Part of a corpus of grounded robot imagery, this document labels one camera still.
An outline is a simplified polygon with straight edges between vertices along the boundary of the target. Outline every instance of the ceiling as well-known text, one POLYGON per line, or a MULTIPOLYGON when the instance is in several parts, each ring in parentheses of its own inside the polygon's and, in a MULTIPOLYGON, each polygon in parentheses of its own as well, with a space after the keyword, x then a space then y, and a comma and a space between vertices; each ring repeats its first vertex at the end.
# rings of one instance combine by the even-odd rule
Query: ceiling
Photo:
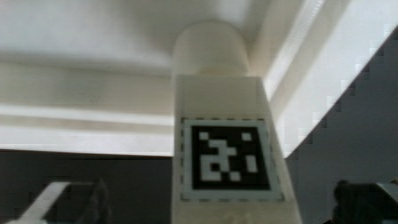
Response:
POLYGON ((181 30, 201 21, 224 21, 250 46, 268 1, 3 0, 0 4, 3 61, 169 76, 181 30))
POLYGON ((240 30, 284 156, 398 24, 396 0, 0 1, 0 148, 172 155, 177 35, 240 30))

